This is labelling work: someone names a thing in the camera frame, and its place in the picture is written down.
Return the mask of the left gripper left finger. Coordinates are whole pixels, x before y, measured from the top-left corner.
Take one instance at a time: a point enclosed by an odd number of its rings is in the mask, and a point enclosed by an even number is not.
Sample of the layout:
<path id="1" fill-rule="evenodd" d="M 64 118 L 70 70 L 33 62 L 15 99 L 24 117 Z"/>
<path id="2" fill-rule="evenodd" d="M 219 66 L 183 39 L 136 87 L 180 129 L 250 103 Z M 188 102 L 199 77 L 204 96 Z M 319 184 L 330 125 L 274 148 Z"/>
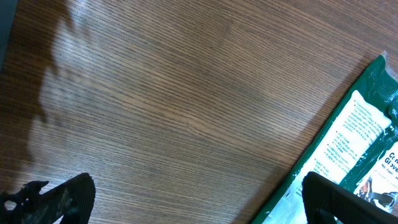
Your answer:
<path id="1" fill-rule="evenodd" d="M 1 223 L 87 224 L 95 202 L 95 183 L 84 172 L 40 193 L 47 181 L 32 181 L 14 194 L 1 194 Z"/>

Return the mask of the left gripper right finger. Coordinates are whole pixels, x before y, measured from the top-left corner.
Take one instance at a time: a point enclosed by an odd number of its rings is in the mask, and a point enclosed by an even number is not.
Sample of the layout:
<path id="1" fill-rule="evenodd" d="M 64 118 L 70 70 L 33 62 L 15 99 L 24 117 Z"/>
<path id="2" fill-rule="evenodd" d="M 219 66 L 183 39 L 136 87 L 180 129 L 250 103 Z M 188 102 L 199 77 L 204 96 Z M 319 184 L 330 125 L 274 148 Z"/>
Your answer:
<path id="1" fill-rule="evenodd" d="M 395 224 L 397 217 L 355 196 L 323 176 L 309 172 L 302 182 L 308 224 Z"/>

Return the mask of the green foil packet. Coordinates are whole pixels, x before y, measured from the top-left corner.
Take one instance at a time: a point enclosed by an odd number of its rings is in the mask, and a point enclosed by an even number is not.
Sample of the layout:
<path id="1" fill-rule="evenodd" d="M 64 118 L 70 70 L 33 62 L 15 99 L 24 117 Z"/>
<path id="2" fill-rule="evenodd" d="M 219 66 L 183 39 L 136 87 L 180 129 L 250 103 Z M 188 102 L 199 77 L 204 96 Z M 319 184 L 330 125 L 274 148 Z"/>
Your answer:
<path id="1" fill-rule="evenodd" d="M 302 182 L 309 172 L 397 212 L 397 72 L 387 52 L 350 87 L 253 222 L 306 223 Z"/>

